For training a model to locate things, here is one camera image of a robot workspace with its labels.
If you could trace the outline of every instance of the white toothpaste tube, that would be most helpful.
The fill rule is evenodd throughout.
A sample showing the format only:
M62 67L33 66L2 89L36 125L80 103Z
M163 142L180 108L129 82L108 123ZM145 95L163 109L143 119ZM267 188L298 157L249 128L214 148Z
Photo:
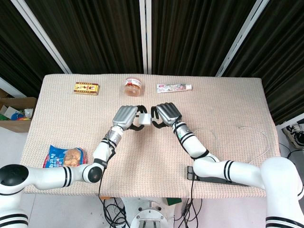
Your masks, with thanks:
M157 84L156 92L159 93L169 93L192 90L191 84Z

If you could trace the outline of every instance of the jar with orange lid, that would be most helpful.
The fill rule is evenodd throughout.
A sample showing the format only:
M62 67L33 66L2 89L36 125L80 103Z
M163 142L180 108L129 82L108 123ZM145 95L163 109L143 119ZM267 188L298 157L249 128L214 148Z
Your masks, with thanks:
M128 77L124 82L124 92L128 96L140 96L142 81L136 77Z

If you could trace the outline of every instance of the snack bag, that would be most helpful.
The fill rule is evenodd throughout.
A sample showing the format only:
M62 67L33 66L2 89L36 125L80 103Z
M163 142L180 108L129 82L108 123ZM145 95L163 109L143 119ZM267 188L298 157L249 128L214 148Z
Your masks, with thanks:
M44 161L43 168L72 166L86 164L86 153L81 148L60 149L50 145L49 153Z

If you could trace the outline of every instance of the dark fabric curtain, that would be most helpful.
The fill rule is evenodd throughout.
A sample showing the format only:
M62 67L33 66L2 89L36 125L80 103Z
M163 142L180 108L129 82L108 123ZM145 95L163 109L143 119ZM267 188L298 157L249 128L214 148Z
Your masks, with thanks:
M255 0L153 0L152 73L215 76Z
M26 0L73 73L143 73L138 0Z
M38 97L43 77L62 70L9 0L0 1L0 18L0 77Z
M304 1L270 1L224 76L262 79L276 124L304 112Z

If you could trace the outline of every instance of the beige textured tablecloth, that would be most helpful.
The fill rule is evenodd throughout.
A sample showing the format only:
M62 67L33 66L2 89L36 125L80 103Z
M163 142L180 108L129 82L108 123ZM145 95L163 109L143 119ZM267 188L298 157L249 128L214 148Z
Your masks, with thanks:
M136 76L145 83L144 94L128 97L123 93L124 79ZM75 82L100 85L98 96L74 94ZM193 90L156 93L159 83L192 84ZM47 75L44 78L21 164L42 167L49 146L82 147L92 153L122 105L151 106L173 102L184 122L220 160L249 162L268 148L253 164L279 156L275 125L258 78L191 77L157 75ZM171 128L146 126L140 132L124 132L116 155L110 160L102 182L101 194L112 197L190 197L191 181L186 167L193 161L181 148ZM68 188L26 192L92 195L98 184L77 182ZM263 190L225 184L195 182L194 198L258 197Z

